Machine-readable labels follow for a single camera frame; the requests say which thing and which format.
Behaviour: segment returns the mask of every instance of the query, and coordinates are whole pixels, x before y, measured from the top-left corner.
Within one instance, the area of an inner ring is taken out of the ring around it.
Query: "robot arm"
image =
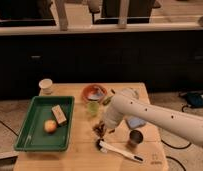
[[[144,103],[127,93],[116,93],[103,115],[107,128],[115,129],[124,115],[140,117],[203,148],[203,117]]]

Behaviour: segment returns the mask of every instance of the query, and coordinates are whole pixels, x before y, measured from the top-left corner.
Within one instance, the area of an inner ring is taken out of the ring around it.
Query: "cable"
[[[182,167],[182,169],[183,169],[184,171],[186,171],[186,168],[184,167],[184,165],[183,165],[179,160],[177,160],[176,158],[171,157],[171,156],[166,156],[166,158],[175,161],[176,163],[178,163],[178,164]]]
[[[2,122],[1,120],[0,120],[0,123],[2,124],[2,125],[4,125],[6,128],[8,128],[12,133],[14,133],[16,136],[18,136],[18,134],[13,130],[13,129],[11,129],[8,125],[6,125],[4,122]]]
[[[189,146],[192,145],[192,143],[189,142],[189,143],[188,143],[186,146],[184,146],[184,147],[175,147],[175,146],[172,146],[172,145],[168,144],[168,143],[167,143],[166,141],[164,141],[164,140],[161,140],[161,142],[164,143],[165,145],[167,145],[168,147],[173,148],[173,149],[176,149],[176,150],[184,150],[184,149],[186,149],[186,148],[188,148]]]
[[[185,111],[184,111],[184,109],[185,109],[186,107],[190,108],[190,107],[191,107],[191,105],[186,104],[186,105],[182,106],[181,111],[182,111],[182,112],[185,112]]]

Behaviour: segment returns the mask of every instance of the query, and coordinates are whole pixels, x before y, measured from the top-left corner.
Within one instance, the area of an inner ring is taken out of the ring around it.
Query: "orange bowl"
[[[90,84],[82,91],[82,99],[85,102],[98,101],[99,103],[107,95],[107,90],[99,84]]]

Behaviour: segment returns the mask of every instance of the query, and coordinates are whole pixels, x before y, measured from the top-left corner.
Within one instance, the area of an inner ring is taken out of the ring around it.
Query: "white cup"
[[[49,78],[45,78],[39,82],[39,87],[43,94],[51,94],[53,92],[52,85],[53,81]]]

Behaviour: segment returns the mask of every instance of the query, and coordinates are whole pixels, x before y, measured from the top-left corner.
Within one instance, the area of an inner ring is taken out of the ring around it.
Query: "green tray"
[[[52,133],[44,131],[44,122],[55,119],[51,108],[60,105],[67,118],[64,126]],[[32,99],[19,136],[14,145],[16,151],[63,151],[70,138],[74,97],[36,96]]]

